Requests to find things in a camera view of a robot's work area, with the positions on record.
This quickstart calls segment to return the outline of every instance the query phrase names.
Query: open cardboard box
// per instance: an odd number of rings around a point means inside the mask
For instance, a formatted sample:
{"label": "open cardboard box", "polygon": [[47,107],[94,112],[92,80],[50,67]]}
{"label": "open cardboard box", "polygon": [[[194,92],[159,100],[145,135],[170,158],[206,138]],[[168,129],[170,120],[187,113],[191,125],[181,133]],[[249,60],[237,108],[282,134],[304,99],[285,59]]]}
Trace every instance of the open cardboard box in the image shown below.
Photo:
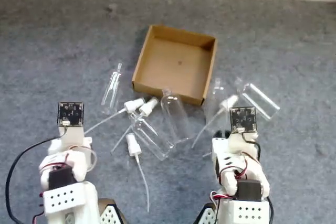
{"label": "open cardboard box", "polygon": [[134,90],[160,97],[162,89],[169,88],[182,101],[201,105],[206,98],[216,49],[214,37],[152,25],[136,64]]}

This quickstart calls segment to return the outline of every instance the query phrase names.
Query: perforated bracket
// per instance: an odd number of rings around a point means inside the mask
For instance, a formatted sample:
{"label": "perforated bracket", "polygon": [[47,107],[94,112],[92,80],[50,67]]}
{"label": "perforated bracket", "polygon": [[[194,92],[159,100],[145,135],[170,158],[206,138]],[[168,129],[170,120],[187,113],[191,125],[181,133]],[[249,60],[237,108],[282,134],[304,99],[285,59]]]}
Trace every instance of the perforated bracket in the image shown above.
{"label": "perforated bracket", "polygon": [[232,224],[268,224],[269,203],[267,201],[242,201],[229,202],[230,221]]}
{"label": "perforated bracket", "polygon": [[117,213],[114,205],[108,205],[100,216],[101,224],[123,224],[120,215]]}
{"label": "perforated bracket", "polygon": [[75,183],[43,193],[44,212],[46,215],[60,212],[73,207],[83,206],[85,200],[85,186]]}
{"label": "perforated bracket", "polygon": [[216,214],[211,208],[206,208],[198,221],[198,224],[215,224]]}

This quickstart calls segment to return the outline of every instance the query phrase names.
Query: gray carpet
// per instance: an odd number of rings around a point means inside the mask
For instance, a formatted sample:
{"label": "gray carpet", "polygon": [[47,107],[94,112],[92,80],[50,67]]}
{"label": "gray carpet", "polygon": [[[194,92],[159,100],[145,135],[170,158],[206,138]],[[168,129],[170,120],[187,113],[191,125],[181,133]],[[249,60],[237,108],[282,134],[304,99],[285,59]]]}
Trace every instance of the gray carpet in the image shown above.
{"label": "gray carpet", "polygon": [[[218,38],[214,76],[250,80],[272,97],[280,113],[259,120],[261,161],[271,184],[275,224],[334,223],[336,4],[281,0],[0,0],[0,167],[5,177],[26,146],[56,135],[59,101],[85,103],[85,127],[99,111],[103,85],[119,61],[126,67],[122,99],[150,24],[166,24]],[[201,109],[186,106],[194,130]],[[141,156],[151,212],[125,145],[109,149],[129,125],[120,116],[90,135],[99,156],[87,179],[99,197],[113,197],[132,223],[193,223],[218,189],[204,134],[190,151],[178,146],[159,162]],[[14,213],[25,223],[41,211],[38,165],[48,145],[19,162],[12,181]],[[2,200],[2,223],[10,223]]]}

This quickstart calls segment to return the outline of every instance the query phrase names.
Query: white spray nozzle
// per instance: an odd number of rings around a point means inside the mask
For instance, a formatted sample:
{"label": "white spray nozzle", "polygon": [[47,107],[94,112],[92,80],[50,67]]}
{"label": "white spray nozzle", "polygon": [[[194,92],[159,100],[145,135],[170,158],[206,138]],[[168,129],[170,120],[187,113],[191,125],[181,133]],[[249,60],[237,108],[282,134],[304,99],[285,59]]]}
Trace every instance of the white spray nozzle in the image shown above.
{"label": "white spray nozzle", "polygon": [[127,144],[128,144],[128,152],[131,157],[138,156],[141,154],[141,148],[138,142],[135,139],[134,133],[129,133],[126,135]]}
{"label": "white spray nozzle", "polygon": [[145,99],[139,98],[133,101],[128,101],[124,103],[124,108],[127,111],[127,113],[132,113],[138,108],[140,108],[142,105],[145,104]]}
{"label": "white spray nozzle", "polygon": [[151,100],[149,100],[147,103],[145,103],[139,108],[141,114],[144,116],[149,116],[152,113],[155,106],[158,104],[158,102],[159,101],[156,97],[152,97]]}
{"label": "white spray nozzle", "polygon": [[221,109],[224,109],[226,111],[229,111],[230,108],[232,108],[235,103],[238,101],[238,96],[237,95],[231,95],[229,98],[225,99],[223,102],[219,104],[219,107]]}

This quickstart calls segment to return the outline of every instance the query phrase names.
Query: black circuit board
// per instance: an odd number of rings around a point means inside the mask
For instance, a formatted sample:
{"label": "black circuit board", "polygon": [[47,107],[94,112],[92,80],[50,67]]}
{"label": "black circuit board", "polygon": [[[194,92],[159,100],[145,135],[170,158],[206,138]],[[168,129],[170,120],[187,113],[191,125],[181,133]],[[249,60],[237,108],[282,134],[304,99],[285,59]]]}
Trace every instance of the black circuit board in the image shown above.
{"label": "black circuit board", "polygon": [[255,107],[238,107],[230,109],[231,133],[257,132]]}
{"label": "black circuit board", "polygon": [[60,102],[58,104],[57,124],[69,121],[69,126],[83,126],[84,104],[82,102]]}

